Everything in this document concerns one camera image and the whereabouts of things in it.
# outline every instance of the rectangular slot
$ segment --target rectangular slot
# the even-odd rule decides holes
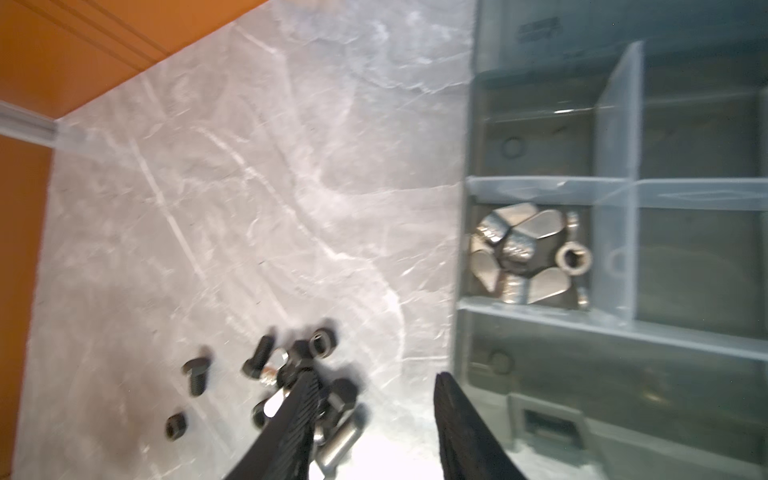
[[[525,410],[523,420],[525,421],[525,431],[531,435],[561,443],[566,447],[584,449],[584,443],[581,441],[576,424],[573,422],[533,410]]]
[[[766,339],[763,214],[642,208],[637,319]]]
[[[641,178],[760,177],[762,45],[648,60]]]
[[[764,460],[763,362],[466,311],[458,324],[468,341],[457,342],[503,346],[509,355],[514,371],[497,376],[492,391],[576,409],[587,425],[604,422],[754,465]],[[466,372],[470,386],[488,389],[487,373]],[[530,428],[546,435],[574,438],[566,425],[532,420]]]
[[[642,63],[642,44],[636,42],[610,75],[597,69],[475,82],[469,173],[634,177]]]

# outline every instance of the black hex nut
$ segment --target black hex nut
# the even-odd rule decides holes
[[[258,380],[261,376],[261,370],[266,365],[266,361],[270,358],[272,353],[272,347],[275,345],[275,337],[265,335],[259,340],[259,345],[256,347],[256,351],[253,352],[253,356],[245,361],[243,364],[243,373],[245,376]]]
[[[181,367],[181,372],[190,377],[190,395],[201,396],[208,383],[210,359],[200,357],[192,359]]]
[[[165,438],[171,441],[181,438],[186,431],[187,417],[184,416],[184,412],[172,415],[165,421]]]
[[[309,340],[310,355],[312,358],[324,359],[336,349],[336,334],[331,329],[320,328],[315,330]]]

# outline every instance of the gray plastic organizer box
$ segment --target gray plastic organizer box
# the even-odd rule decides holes
[[[480,1],[452,359],[513,458],[768,478],[767,5]],[[468,271],[521,202],[580,214],[589,311]]]

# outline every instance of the metal fastener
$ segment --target metal fastener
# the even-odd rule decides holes
[[[566,275],[584,275],[592,268],[592,252],[579,242],[565,242],[554,255],[554,262]]]
[[[241,369],[245,376],[251,379],[259,379],[261,377],[261,370],[266,365],[266,361],[270,358],[272,347],[275,345],[275,337],[265,335],[259,340],[259,345],[253,352],[253,356],[243,363]]]
[[[184,412],[168,417],[165,421],[165,438],[174,441],[187,431],[187,417]]]
[[[496,212],[491,212],[480,221],[476,231],[486,242],[496,245],[509,231],[509,224]]]
[[[528,303],[553,305],[554,299],[570,288],[571,278],[568,275],[556,266],[547,268],[531,278]]]
[[[208,369],[210,368],[210,359],[200,357],[192,359],[181,367],[181,372],[190,377],[190,395],[201,396],[205,392],[208,382]]]
[[[349,379],[336,379],[330,384],[328,407],[320,420],[327,431],[332,431],[342,416],[355,408],[357,386]]]
[[[480,250],[470,254],[469,269],[489,293],[495,294],[502,268],[493,253]]]
[[[319,328],[310,337],[309,347],[312,358],[324,359],[336,349],[336,334],[328,328]]]
[[[292,387],[303,370],[310,370],[315,363],[307,340],[297,340],[288,349],[288,363],[280,369],[277,382],[280,386]]]
[[[277,374],[286,363],[288,363],[288,352],[284,348],[276,348],[272,351],[270,358],[267,359],[264,367],[261,369],[259,381],[267,388],[277,386]]]
[[[519,225],[538,213],[538,207],[531,203],[515,204],[493,210],[510,227]]]
[[[469,253],[474,253],[480,250],[484,250],[488,253],[493,254],[493,247],[488,245],[485,242],[485,239],[483,237],[480,237],[478,234],[473,233],[469,236]]]
[[[333,476],[336,466],[342,461],[355,442],[362,435],[362,421],[357,415],[351,415],[326,444],[317,451],[310,464],[310,480],[323,480]]]
[[[578,240],[578,230],[581,227],[581,220],[576,212],[570,210],[565,213],[565,231],[568,234],[568,241]]]
[[[264,399],[261,402],[258,402],[250,412],[250,418],[253,420],[253,426],[259,430],[263,429],[264,426],[266,426],[266,423],[269,422],[269,418],[264,414],[264,406],[266,405],[267,400],[268,399]]]
[[[543,210],[517,225],[502,244],[502,266],[517,274],[536,273],[554,264],[562,245],[563,214]]]
[[[504,273],[500,282],[499,299],[504,303],[527,303],[528,281],[523,276]]]

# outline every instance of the white marble surface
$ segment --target white marble surface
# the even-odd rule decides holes
[[[370,417],[339,478],[442,476],[473,9],[271,0],[62,119],[13,478],[223,477],[266,393],[240,365],[323,319]]]

